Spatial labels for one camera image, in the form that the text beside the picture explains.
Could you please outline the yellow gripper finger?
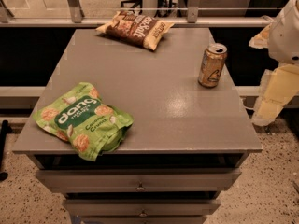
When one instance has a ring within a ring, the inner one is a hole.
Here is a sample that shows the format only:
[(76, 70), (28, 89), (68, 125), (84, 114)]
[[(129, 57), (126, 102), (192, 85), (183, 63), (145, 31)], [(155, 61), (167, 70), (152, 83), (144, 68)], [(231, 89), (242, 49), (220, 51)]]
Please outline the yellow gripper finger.
[(260, 33), (249, 41), (249, 46), (255, 49), (267, 49), (271, 25), (264, 27)]
[(299, 65), (282, 64), (274, 71), (265, 70), (259, 96), (254, 105), (252, 123), (267, 126), (284, 106), (299, 92)]

